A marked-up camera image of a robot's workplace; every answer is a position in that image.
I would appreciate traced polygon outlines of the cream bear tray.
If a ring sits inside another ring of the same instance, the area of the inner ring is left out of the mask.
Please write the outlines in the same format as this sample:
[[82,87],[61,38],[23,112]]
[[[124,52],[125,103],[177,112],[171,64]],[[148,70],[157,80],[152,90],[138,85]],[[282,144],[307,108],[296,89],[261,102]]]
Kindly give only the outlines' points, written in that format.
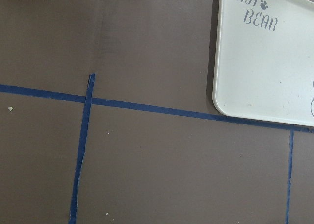
[[225,116],[313,126],[313,2],[219,0],[212,99]]

